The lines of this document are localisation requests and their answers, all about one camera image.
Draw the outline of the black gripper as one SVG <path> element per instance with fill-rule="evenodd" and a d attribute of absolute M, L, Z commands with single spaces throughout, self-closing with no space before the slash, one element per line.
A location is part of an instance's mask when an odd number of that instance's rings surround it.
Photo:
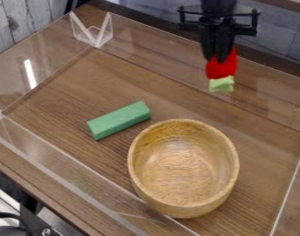
<path fill-rule="evenodd" d="M 183 30 L 195 30 L 198 27 L 199 46 L 203 57 L 211 60 L 215 45 L 215 59 L 223 63 L 227 59 L 234 43 L 234 34 L 256 36 L 258 33 L 257 8 L 235 5 L 229 11 L 217 11 L 207 14 L 199 5 L 179 6 L 179 27 Z M 221 25 L 214 34 L 213 29 Z"/>

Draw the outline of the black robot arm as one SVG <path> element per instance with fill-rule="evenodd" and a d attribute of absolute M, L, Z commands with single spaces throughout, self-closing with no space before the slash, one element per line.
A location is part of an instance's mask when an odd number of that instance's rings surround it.
<path fill-rule="evenodd" d="M 234 37 L 258 34 L 257 8 L 238 0 L 199 0 L 197 5 L 179 6 L 179 28 L 195 30 L 199 47 L 207 61 L 223 63 L 231 52 Z"/>

